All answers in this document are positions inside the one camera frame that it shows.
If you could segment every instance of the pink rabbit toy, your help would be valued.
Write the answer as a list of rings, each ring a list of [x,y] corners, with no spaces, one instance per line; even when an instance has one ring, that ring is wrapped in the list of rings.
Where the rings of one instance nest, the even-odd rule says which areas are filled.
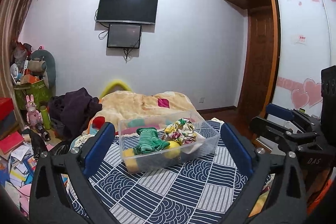
[[[34,96],[26,96],[27,104],[27,122],[31,125],[32,129],[35,129],[35,125],[39,122],[42,123],[41,113],[36,110],[36,104],[34,103]]]

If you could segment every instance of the curtain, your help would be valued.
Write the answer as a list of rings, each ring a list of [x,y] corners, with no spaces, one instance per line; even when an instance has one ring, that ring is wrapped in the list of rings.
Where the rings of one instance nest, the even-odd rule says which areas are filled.
[[[16,46],[32,0],[0,0],[0,97],[12,98],[16,120],[24,120],[16,103],[10,72],[10,58]]]

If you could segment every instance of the blue pad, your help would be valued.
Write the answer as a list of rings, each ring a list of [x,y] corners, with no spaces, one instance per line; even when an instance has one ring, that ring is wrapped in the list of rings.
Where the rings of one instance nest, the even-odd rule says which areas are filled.
[[[104,131],[102,134],[99,134],[98,131],[95,137],[92,137],[98,137],[98,140],[96,141],[88,155],[85,157],[85,169],[83,170],[83,174],[87,179],[97,172],[107,151],[114,141],[114,134],[116,132],[114,125],[112,123],[109,123],[107,127],[103,130]]]
[[[294,119],[294,114],[291,110],[274,104],[268,104],[266,106],[266,113],[285,121],[292,121]]]
[[[250,178],[253,174],[253,161],[255,160],[252,143],[228,123],[221,126],[220,136],[240,173]]]

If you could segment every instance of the screw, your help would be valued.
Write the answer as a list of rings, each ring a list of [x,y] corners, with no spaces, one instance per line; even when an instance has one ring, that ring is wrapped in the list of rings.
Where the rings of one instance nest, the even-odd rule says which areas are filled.
[[[259,148],[257,148],[257,153],[258,154],[265,154],[265,149],[259,147]]]
[[[77,154],[79,152],[79,148],[78,147],[73,147],[70,149],[71,154]]]
[[[295,153],[292,152],[292,151],[289,151],[289,152],[288,152],[288,155],[289,155],[291,158],[295,158],[295,157],[296,157]]]
[[[45,158],[46,156],[48,155],[48,152],[47,151],[44,151],[41,153],[41,158]]]

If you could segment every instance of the navy blue patterned fabric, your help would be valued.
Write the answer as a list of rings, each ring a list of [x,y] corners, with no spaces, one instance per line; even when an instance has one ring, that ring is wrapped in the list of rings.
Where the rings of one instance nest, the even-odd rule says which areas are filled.
[[[219,122],[208,121],[219,132]],[[199,130],[212,134],[207,127]],[[129,139],[129,147],[136,141]],[[217,223],[238,197],[247,177],[241,175],[225,144],[214,154],[147,173],[130,175],[115,138],[90,183],[122,224]],[[71,182],[67,191],[75,211],[86,216]]]

